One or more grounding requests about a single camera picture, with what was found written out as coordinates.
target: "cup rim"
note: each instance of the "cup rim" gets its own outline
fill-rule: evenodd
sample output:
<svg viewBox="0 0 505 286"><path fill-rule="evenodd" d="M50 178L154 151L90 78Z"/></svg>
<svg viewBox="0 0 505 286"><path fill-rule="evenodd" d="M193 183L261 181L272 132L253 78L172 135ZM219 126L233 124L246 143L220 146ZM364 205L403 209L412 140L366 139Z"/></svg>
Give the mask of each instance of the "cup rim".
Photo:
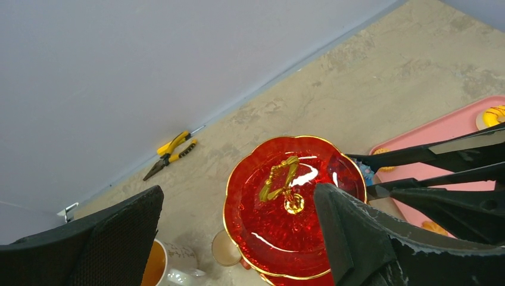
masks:
<svg viewBox="0 0 505 286"><path fill-rule="evenodd" d="M219 235L222 235L222 236L228 238L230 240L230 243L236 247L236 245L233 243L233 241L229 238L228 233L226 232L226 230L222 229L221 231L219 231L219 232L216 233L216 235L214 236L214 239L212 240L212 244L210 246L211 251L212 251L212 257L217 262L217 264L219 264L221 266L230 267L230 266L236 265L237 263L240 262L240 260L242 260L242 254L240 253L238 247L237 247L237 253L239 254L239 257L237 258L236 261L234 261L232 263L229 263L229 264L225 264L225 263L222 263L222 262L220 262L219 260L216 259L216 255L214 254L214 243L216 242L216 239L217 239L217 237Z"/></svg>

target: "red glass tray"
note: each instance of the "red glass tray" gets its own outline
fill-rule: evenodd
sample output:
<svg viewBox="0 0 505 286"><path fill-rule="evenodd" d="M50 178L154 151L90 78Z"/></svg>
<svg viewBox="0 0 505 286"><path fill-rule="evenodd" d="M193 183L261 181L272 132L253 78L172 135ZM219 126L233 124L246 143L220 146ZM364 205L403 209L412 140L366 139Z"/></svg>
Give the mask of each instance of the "red glass tray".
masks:
<svg viewBox="0 0 505 286"><path fill-rule="evenodd" d="M261 278L270 285L274 286L334 286L331 272L323 276L309 280L295 280L286 277L275 277L261 274Z"/></svg>
<svg viewBox="0 0 505 286"><path fill-rule="evenodd" d="M259 193L271 168L290 156L299 159L294 194L304 198L303 211L290 214L283 196L261 201ZM281 187L287 174L272 181ZM317 183L333 183L366 201L358 167L330 142L313 137L279 137L259 145L233 170L223 209L225 229L242 257L257 271L271 276L312 279L329 273L323 235L313 201Z"/></svg>

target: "gold handle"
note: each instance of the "gold handle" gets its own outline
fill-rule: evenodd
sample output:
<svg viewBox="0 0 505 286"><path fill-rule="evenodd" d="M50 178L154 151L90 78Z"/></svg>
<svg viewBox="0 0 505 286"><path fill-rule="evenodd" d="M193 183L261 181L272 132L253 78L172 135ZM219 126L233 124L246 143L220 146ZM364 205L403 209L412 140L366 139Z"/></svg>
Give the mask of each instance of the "gold handle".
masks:
<svg viewBox="0 0 505 286"><path fill-rule="evenodd" d="M270 169L269 178L265 181L265 186L260 191L260 201L267 202L278 198L280 194L284 195L284 208L290 214L296 214L303 210L304 199L299 194L291 194L291 187L289 186L295 179L295 175L298 170L298 164L300 160L296 156L290 156L287 160L282 161L279 165L273 166ZM270 192L272 188L272 182L275 177L279 175L282 169L289 166L288 175L286 176L286 181L284 186Z"/></svg>

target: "pink tray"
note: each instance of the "pink tray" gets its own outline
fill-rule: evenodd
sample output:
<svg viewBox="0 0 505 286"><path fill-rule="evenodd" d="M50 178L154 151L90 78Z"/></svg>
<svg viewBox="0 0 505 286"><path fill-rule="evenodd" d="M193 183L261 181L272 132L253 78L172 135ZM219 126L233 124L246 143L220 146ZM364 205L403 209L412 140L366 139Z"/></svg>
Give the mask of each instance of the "pink tray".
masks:
<svg viewBox="0 0 505 286"><path fill-rule="evenodd" d="M497 105L505 105L505 96L496 95L467 105L444 117L436 119L410 132L373 147L370 154L378 148L386 148L392 151L421 144L443 141L475 132L477 131L477 127L475 125L477 115L483 110ZM432 167L422 163L415 163L396 167L392 172L379 171L377 172L377 177L381 182L389 182L405 178L422 180L449 173L451 172L437 167ZM486 191L494 189L494 182L472 182L442 187L462 191ZM406 204L396 200L394 201L404 217L411 224L420 227L424 221L430 220L424 214L407 206Z"/></svg>

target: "pliers jaw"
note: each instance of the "pliers jaw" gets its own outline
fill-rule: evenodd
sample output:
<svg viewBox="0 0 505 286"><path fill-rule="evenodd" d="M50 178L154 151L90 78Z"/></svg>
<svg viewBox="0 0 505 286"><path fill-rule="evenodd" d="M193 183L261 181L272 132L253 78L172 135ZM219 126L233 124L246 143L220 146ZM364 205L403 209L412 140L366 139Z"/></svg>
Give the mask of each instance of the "pliers jaw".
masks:
<svg viewBox="0 0 505 286"><path fill-rule="evenodd" d="M144 182L147 181L150 177L154 176L159 171L161 171L166 166L165 165L165 160L166 159L164 157L165 156L163 156L162 158L160 158L156 162L156 164L154 164L154 166L151 168L151 170L149 170L149 172L147 173L147 175L145 175L145 177L142 179Z"/></svg>

